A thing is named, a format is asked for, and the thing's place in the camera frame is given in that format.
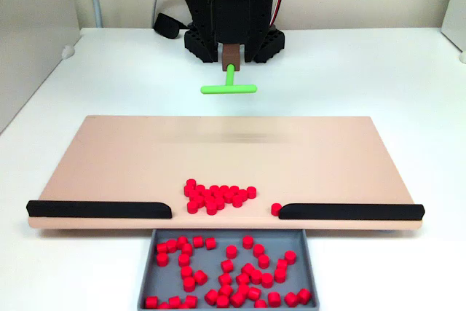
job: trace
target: black rubber edge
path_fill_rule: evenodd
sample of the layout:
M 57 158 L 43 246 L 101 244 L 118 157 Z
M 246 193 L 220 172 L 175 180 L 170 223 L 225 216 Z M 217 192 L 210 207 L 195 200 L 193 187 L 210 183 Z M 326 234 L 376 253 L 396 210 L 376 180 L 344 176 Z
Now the black rubber edge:
M 282 220 L 420 221 L 422 204 L 290 203 L 280 209 Z
M 30 200 L 31 218 L 171 219 L 172 210 L 161 202 L 88 202 Z

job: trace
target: red cylinder block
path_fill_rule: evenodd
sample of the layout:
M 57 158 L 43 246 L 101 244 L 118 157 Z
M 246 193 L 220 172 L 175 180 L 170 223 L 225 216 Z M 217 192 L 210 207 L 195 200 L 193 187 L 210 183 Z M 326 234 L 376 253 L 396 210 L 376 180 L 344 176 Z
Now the red cylinder block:
M 234 195 L 232 198 L 232 203 L 235 208 L 241 208 L 242 207 L 241 197 L 238 194 Z
M 248 191 L 246 191 L 245 189 L 241 189 L 238 191 L 238 196 L 240 196 L 241 200 L 245 202 L 248 200 Z
M 272 209 L 270 210 L 270 212 L 272 213 L 273 216 L 279 216 L 281 208 L 282 208 L 282 205 L 280 203 L 274 203 L 272 204 Z
M 254 308 L 256 309 L 266 309 L 267 308 L 267 303 L 265 300 L 258 300 L 257 302 L 254 303 Z
M 168 255 L 167 253 L 157 254 L 157 265 L 160 267 L 165 267 L 168 265 Z
M 185 267 L 188 266 L 190 262 L 189 255 L 188 254 L 180 254 L 178 257 L 178 265 L 180 267 Z
M 176 240 L 168 240 L 167 249 L 168 249 L 168 253 L 175 253 L 176 250 L 178 249 L 178 246 L 176 245 Z
M 265 253 L 265 248 L 262 244 L 256 244 L 253 248 L 253 255 L 254 257 L 258 258 L 262 254 Z
M 302 288 L 298 293 L 299 304 L 305 305 L 311 299 L 311 292 L 306 288 Z
M 187 277 L 192 277 L 192 268 L 190 266 L 182 267 L 180 274 L 181 274 L 182 279 L 185 279 Z
M 226 295 L 219 295 L 217 298 L 217 308 L 218 309 L 227 309 L 230 305 L 230 300 Z
M 233 288 L 229 284 L 222 285 L 220 289 L 218 290 L 219 295 L 225 295 L 228 297 L 232 295 L 232 293 L 233 293 Z
M 196 280 L 196 283 L 199 284 L 200 286 L 204 285 L 209 277 L 202 271 L 201 269 L 194 273 L 194 279 Z
M 270 258 L 267 255 L 262 254 L 258 258 L 258 265 L 262 269 L 268 269 L 270 265 Z
M 245 266 L 242 267 L 241 273 L 245 273 L 246 275 L 251 275 L 255 270 L 254 266 L 248 262 Z
M 262 282 L 262 272 L 258 269 L 255 269 L 250 274 L 250 281 L 252 284 L 261 284 Z
M 210 250 L 212 250 L 212 249 L 215 249 L 216 246 L 217 246 L 217 241 L 216 241 L 216 239 L 215 239 L 214 237 L 212 237 L 212 238 L 207 238 L 207 239 L 205 240 L 205 248 L 206 248 L 208 251 L 210 251 Z
M 195 309 L 197 307 L 197 296 L 188 295 L 186 297 L 185 303 L 188 304 L 189 308 Z
M 255 187 L 249 186 L 246 191 L 248 192 L 248 198 L 251 198 L 252 200 L 256 198 L 257 196 L 257 190 Z
M 157 253 L 168 253 L 167 243 L 157 244 Z
M 199 210 L 199 204 L 195 200 L 190 200 L 186 204 L 186 208 L 188 209 L 188 213 L 195 214 Z
M 205 209 L 207 210 L 208 215 L 216 215 L 217 214 L 217 205 L 215 204 L 215 200 L 212 197 L 212 202 L 207 202 L 205 204 Z
M 240 284 L 249 284 L 249 275 L 242 273 L 236 277 L 236 283 Z
M 193 250 L 194 249 L 192 248 L 192 244 L 187 243 L 187 244 L 183 245 L 183 247 L 181 249 L 181 253 L 186 254 L 188 256 L 192 256 Z
M 248 291 L 248 299 L 252 300 L 253 302 L 258 300 L 261 297 L 261 290 L 256 287 L 249 288 Z
M 280 295 L 276 291 L 269 293 L 268 299 L 270 307 L 279 307 L 282 304 Z
M 183 245 L 185 245 L 187 243 L 188 243 L 188 238 L 186 238 L 185 236 L 180 236 L 176 240 L 176 248 L 181 250 Z
M 234 245 L 229 245 L 226 247 L 226 257 L 228 259 L 234 259 L 236 258 L 238 254 L 238 249 Z
M 285 269 L 276 269 L 274 275 L 275 275 L 275 282 L 284 283 L 286 281 L 286 270 Z
M 159 306 L 159 298 L 156 296 L 148 296 L 146 297 L 146 309 L 156 309 Z
M 168 304 L 170 305 L 170 309 L 178 309 L 181 305 L 181 299 L 179 296 L 174 296 L 168 299 Z
M 251 236 L 244 236 L 242 239 L 242 247 L 244 249 L 251 249 L 254 245 L 254 238 Z
M 225 208 L 225 200 L 223 198 L 216 198 L 217 210 L 222 210 Z
M 245 303 L 245 296 L 240 293 L 235 293 L 230 297 L 230 302 L 234 307 L 241 307 Z
M 215 289 L 210 289 L 207 294 L 204 296 L 205 302 L 207 302 L 210 306 L 216 304 L 218 298 L 218 292 Z
M 232 203 L 233 202 L 233 194 L 230 191 L 226 192 L 225 195 L 224 195 L 224 199 L 225 199 L 225 203 L 228 203 L 228 204 Z
M 264 288 L 271 288 L 274 285 L 274 276 L 269 273 L 262 274 L 262 286 Z
M 218 276 L 218 282 L 220 283 L 221 286 L 230 285 L 232 284 L 232 276 L 230 276 L 229 273 L 224 273 Z
M 278 269 L 286 269 L 288 267 L 288 262 L 284 259 L 277 260 L 277 268 Z
M 289 307 L 296 307 L 298 306 L 298 303 L 299 303 L 299 299 L 297 297 L 297 295 L 295 293 L 288 293 L 285 295 L 285 303 L 289 306 Z
M 195 248 L 202 248 L 204 246 L 204 239 L 202 236 L 196 236 L 192 238 L 192 245 Z
M 194 180 L 193 178 L 190 178 L 186 180 L 186 185 L 191 186 L 191 187 L 196 187 L 196 180 Z
M 196 288 L 196 280 L 193 277 L 186 277 L 183 280 L 183 290 L 186 293 L 191 293 Z
M 231 260 L 225 260 L 220 263 L 223 272 L 228 273 L 234 270 L 234 264 Z

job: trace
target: plastic tray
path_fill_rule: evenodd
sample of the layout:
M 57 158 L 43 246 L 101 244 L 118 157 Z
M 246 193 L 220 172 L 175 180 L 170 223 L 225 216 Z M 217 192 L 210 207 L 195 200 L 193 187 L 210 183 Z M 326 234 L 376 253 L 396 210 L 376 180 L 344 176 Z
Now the plastic tray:
M 183 290 L 183 283 L 180 276 L 180 267 L 178 266 L 179 251 L 169 253 L 170 262 L 166 267 L 158 267 L 155 261 L 157 243 L 164 243 L 169 239 L 177 239 L 179 236 L 186 236 L 190 243 L 195 236 L 203 238 L 214 237 L 217 241 L 217 247 L 213 250 L 206 248 L 195 248 L 191 257 L 191 267 L 194 271 L 202 269 L 208 276 L 209 280 L 203 286 L 197 286 L 191 293 Z M 275 283 L 271 288 L 265 289 L 257 286 L 262 290 L 261 299 L 267 300 L 267 294 L 276 291 L 282 299 L 282 306 L 277 310 L 288 309 L 284 302 L 285 295 L 292 291 L 298 293 L 302 288 L 307 288 L 312 293 L 312 299 L 308 305 L 299 305 L 297 308 L 306 311 L 317 311 L 319 301 L 315 288 L 314 277 L 312 275 L 311 261 L 307 247 L 307 239 L 304 230 L 301 229 L 157 229 L 152 233 L 149 256 L 146 262 L 141 292 L 138 300 L 138 310 L 147 310 L 144 308 L 144 301 L 147 296 L 158 296 L 160 302 L 168 302 L 172 296 L 180 296 L 184 302 L 186 295 L 195 295 L 198 297 L 197 309 L 213 309 L 216 306 L 210 306 L 205 302 L 204 295 L 210 289 L 218 290 L 218 276 L 221 271 L 220 263 L 226 260 L 225 249 L 228 245 L 238 247 L 238 255 L 233 259 L 235 269 L 231 272 L 233 278 L 232 287 L 234 290 L 237 284 L 234 281 L 240 274 L 240 269 L 246 263 L 250 262 L 258 269 L 257 259 L 253 256 L 252 249 L 246 250 L 242 247 L 242 238 L 246 235 L 254 237 L 254 243 L 262 244 L 266 249 L 266 254 L 270 257 L 270 266 L 268 269 L 260 269 L 262 272 L 274 272 L 278 259 L 283 259 L 286 251 L 296 252 L 297 259 L 294 265 L 287 268 L 287 279 L 284 283 Z M 253 302 L 246 300 L 242 309 L 254 310 Z

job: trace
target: red cube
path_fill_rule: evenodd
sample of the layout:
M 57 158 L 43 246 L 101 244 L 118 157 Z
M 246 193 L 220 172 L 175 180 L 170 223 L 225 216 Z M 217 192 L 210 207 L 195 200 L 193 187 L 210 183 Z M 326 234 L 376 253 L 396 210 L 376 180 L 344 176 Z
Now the red cube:
M 207 238 L 205 240 L 205 248 L 210 251 L 212 249 L 215 249 L 217 246 L 217 241 L 214 237 L 211 237 L 211 238 Z
M 170 305 L 170 309 L 178 309 L 181 305 L 181 299 L 179 296 L 174 296 L 168 299 L 168 304 Z
M 267 303 L 265 300 L 258 300 L 257 302 L 254 303 L 254 308 L 256 309 L 266 309 L 267 308 Z
M 299 304 L 306 305 L 311 299 L 311 292 L 306 288 L 302 288 L 298 293 Z
M 249 284 L 249 275 L 242 273 L 236 277 L 236 283 L 240 284 Z
M 234 245 L 229 245 L 226 247 L 226 257 L 228 259 L 234 259 L 236 258 L 238 254 L 238 249 Z
M 282 304 L 280 295 L 276 291 L 270 292 L 268 295 L 268 299 L 270 307 L 279 307 Z
M 209 277 L 202 271 L 201 269 L 194 273 L 194 279 L 196 280 L 196 283 L 202 286 L 207 282 Z
M 224 273 L 218 276 L 218 282 L 221 286 L 232 284 L 232 276 L 229 273 Z
M 229 273 L 234 270 L 234 264 L 231 260 L 225 260 L 220 263 L 221 269 L 225 273 Z
M 176 240 L 168 240 L 167 241 L 167 249 L 168 253 L 175 253 L 176 250 L 178 249 L 176 245 Z
M 251 236 L 244 236 L 242 239 L 242 247 L 244 249 L 251 249 L 254 245 L 254 238 Z
M 197 296 L 188 295 L 185 303 L 188 304 L 190 309 L 195 309 L 197 307 Z
M 230 300 L 226 295 L 219 295 L 217 298 L 217 308 L 226 309 L 230 305 Z
M 215 289 L 210 289 L 207 294 L 204 296 L 205 302 L 207 302 L 210 306 L 216 304 L 218 298 L 218 292 Z
M 202 236 L 196 236 L 192 238 L 192 245 L 195 248 L 202 248 L 204 246 L 204 239 Z
M 258 258 L 262 254 L 265 253 L 265 248 L 262 244 L 256 244 L 253 248 L 253 255 L 254 257 Z
M 156 296 L 146 297 L 146 309 L 156 309 L 159 306 L 159 298 Z
M 259 300 L 260 297 L 261 297 L 261 290 L 259 288 L 256 288 L 256 287 L 249 288 L 249 291 L 248 291 L 249 300 L 252 300 L 255 302 L 256 300 Z
M 186 277 L 183 280 L 183 290 L 186 293 L 191 293 L 196 288 L 196 280 L 193 277 Z
M 298 303 L 299 303 L 299 299 L 297 297 L 297 295 L 295 293 L 288 293 L 285 295 L 285 303 L 289 306 L 289 307 L 296 307 L 298 306 Z
M 218 295 L 225 295 L 229 297 L 230 295 L 232 295 L 232 293 L 233 288 L 229 284 L 222 285 L 221 288 L 218 290 Z

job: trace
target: white table surface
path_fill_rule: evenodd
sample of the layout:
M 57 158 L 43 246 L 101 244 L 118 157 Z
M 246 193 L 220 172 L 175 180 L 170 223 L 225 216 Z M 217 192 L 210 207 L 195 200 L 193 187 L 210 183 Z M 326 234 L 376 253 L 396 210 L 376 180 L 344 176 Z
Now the white table surface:
M 266 65 L 206 96 L 204 64 L 145 29 L 84 29 L 0 135 L 0 309 L 136 310 L 150 231 L 40 231 L 37 199 L 88 114 L 373 118 L 411 196 L 417 232 L 308 232 L 321 310 L 460 310 L 466 275 L 466 65 L 436 28 L 288 31 Z

